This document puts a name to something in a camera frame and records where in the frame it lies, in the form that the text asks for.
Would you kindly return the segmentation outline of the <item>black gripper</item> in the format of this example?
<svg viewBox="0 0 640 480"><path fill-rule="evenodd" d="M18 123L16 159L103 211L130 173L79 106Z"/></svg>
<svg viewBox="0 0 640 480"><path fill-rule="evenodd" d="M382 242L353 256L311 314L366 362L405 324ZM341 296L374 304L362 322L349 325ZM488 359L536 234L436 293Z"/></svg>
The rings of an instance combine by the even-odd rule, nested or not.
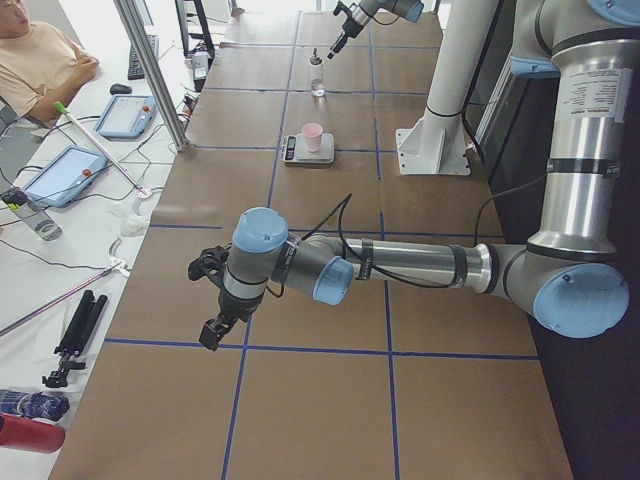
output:
<svg viewBox="0 0 640 480"><path fill-rule="evenodd" d="M247 323L262 300L263 294L253 298L240 298L222 287L218 295L220 311L215 318L203 324L199 342L208 350L216 351L237 320Z"/></svg>
<svg viewBox="0 0 640 480"><path fill-rule="evenodd" d="M344 48L348 38L356 38L370 21L370 15L361 7L347 8L346 20L342 24L343 35L331 45L327 58L333 59Z"/></svg>

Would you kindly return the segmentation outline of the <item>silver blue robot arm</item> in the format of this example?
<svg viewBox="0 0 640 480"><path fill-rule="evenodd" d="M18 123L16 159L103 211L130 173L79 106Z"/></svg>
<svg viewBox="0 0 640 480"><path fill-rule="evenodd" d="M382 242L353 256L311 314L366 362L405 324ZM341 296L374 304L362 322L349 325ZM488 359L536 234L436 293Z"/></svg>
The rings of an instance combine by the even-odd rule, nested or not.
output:
<svg viewBox="0 0 640 480"><path fill-rule="evenodd" d="M202 251L188 269L219 290L218 315L199 340L210 350L247 321L270 282L329 305L355 280L384 278L427 289L468 287L508 300L565 337L616 325L630 292L608 239L627 101L639 72L635 1L520 1L511 50L516 75L557 77L551 149L538 231L522 244L470 247L294 235L275 210L239 218L232 241Z"/></svg>
<svg viewBox="0 0 640 480"><path fill-rule="evenodd" d="M355 39L380 10L385 10L399 18L416 23L423 9L424 4L422 1L413 0L362 0L349 6L342 1L338 1L333 10L333 15L338 16L340 13L344 13L346 19L341 26L340 35L329 49L327 58L333 59L339 54L348 43L348 40Z"/></svg>

